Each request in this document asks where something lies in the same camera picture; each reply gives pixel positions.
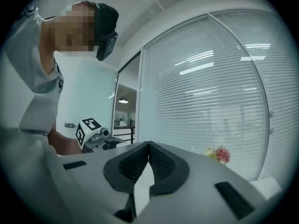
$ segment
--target red flower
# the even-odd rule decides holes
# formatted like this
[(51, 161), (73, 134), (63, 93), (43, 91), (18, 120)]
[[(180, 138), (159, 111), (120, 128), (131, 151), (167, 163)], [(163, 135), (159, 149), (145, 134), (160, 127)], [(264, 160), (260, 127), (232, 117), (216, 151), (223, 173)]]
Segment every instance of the red flower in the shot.
[(215, 155), (219, 162), (228, 163), (230, 160), (230, 154), (226, 148), (219, 147), (215, 149)]

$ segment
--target white t-shirt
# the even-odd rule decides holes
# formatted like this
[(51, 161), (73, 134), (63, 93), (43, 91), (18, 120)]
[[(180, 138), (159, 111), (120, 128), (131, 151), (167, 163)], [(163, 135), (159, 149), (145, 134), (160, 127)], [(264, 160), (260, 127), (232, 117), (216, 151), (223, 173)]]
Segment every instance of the white t-shirt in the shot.
[(48, 141), (47, 135), (56, 120), (64, 79), (56, 62), (49, 75), (42, 67), (39, 55), (42, 21), (37, 8), (24, 15), (12, 26), (3, 50), (15, 71), (34, 94), (19, 128)]

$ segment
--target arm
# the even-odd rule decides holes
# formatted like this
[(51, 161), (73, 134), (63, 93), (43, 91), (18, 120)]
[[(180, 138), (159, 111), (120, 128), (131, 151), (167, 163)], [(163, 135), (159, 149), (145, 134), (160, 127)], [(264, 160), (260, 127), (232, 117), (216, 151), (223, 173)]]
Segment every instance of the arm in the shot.
[(81, 148), (76, 139), (63, 136), (56, 131), (56, 121), (48, 134), (49, 144), (52, 145), (59, 155), (81, 154)]

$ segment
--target flower bouquet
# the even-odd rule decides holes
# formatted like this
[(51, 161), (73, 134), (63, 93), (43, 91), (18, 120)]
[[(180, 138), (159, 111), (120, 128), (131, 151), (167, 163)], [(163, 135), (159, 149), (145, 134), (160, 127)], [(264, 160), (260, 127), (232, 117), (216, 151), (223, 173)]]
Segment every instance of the flower bouquet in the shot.
[(206, 148), (205, 155), (216, 159), (218, 162), (226, 165), (230, 161), (230, 153), (229, 151), (224, 147), (218, 147), (216, 149), (212, 147)]

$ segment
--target neck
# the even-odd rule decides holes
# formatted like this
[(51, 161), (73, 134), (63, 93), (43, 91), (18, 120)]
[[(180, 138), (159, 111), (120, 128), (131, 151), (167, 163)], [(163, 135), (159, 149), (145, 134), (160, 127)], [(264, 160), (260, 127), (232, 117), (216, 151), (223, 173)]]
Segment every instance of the neck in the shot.
[(55, 33), (53, 18), (50, 20), (44, 20), (42, 23), (40, 46), (48, 55), (54, 55), (55, 49)]

